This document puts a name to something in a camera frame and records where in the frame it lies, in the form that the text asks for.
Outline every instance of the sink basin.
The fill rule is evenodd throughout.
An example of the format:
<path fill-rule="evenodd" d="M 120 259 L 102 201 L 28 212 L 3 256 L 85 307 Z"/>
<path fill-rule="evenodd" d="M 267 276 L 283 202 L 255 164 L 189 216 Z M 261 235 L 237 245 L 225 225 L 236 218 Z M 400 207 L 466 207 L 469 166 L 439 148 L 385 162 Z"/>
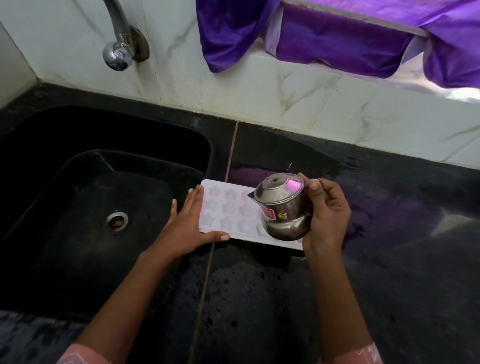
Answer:
<path fill-rule="evenodd" d="M 114 112 L 64 106 L 22 122 L 0 139 L 0 308 L 90 319 L 210 154 L 198 132 Z"/>

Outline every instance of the forearm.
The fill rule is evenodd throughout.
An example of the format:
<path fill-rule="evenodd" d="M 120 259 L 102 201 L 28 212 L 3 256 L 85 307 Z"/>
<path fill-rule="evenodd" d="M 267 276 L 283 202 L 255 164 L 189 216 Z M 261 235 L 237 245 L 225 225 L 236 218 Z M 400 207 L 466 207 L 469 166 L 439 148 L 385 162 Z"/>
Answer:
<path fill-rule="evenodd" d="M 112 364 L 126 361 L 155 290 L 171 259 L 143 253 L 77 340 Z"/>
<path fill-rule="evenodd" d="M 311 253 L 307 259 L 315 285 L 326 359 L 333 360 L 371 344 L 372 339 L 348 280 L 341 253 Z"/>

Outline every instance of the person's left hand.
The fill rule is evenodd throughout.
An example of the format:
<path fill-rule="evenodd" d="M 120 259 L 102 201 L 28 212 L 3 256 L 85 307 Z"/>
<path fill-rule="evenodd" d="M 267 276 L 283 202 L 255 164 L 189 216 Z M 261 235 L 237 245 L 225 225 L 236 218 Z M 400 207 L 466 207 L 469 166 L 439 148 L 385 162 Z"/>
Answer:
<path fill-rule="evenodd" d="M 189 189 L 183 208 L 178 214 L 177 200 L 173 200 L 167 224 L 147 251 L 167 254 L 173 260 L 194 251 L 200 245 L 230 239 L 230 236 L 223 231 L 211 231 L 205 234 L 199 231 L 198 224 L 203 200 L 204 188 L 199 185 L 195 189 Z"/>

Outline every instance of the drain ring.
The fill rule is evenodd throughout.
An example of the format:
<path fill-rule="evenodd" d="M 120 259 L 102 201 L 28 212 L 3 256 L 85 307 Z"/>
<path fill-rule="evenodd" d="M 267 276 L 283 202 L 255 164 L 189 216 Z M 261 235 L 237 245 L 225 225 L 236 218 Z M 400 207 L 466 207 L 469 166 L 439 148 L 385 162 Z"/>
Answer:
<path fill-rule="evenodd" d="M 128 224 L 128 215 L 121 211 L 116 211 L 107 216 L 102 222 L 102 228 L 109 234 L 116 234 L 123 230 Z"/>

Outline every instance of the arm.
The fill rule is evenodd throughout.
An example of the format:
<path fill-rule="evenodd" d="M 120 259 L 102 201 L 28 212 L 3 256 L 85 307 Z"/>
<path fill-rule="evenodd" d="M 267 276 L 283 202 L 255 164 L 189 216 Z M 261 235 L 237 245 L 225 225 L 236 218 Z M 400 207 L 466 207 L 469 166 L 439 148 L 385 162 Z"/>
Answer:
<path fill-rule="evenodd" d="M 350 208 L 337 183 L 300 176 L 314 207 L 303 250 L 312 271 L 325 356 L 334 360 L 372 344 L 342 261 Z"/>
<path fill-rule="evenodd" d="M 157 240 L 140 254 L 130 273 L 104 304 L 77 340 L 107 361 L 121 364 L 127 360 L 140 324 L 153 294 L 170 263 L 196 247 L 220 240 L 228 234 L 199 232 L 202 186 L 190 189 L 183 209 L 177 214 L 173 200 L 170 219 Z"/>

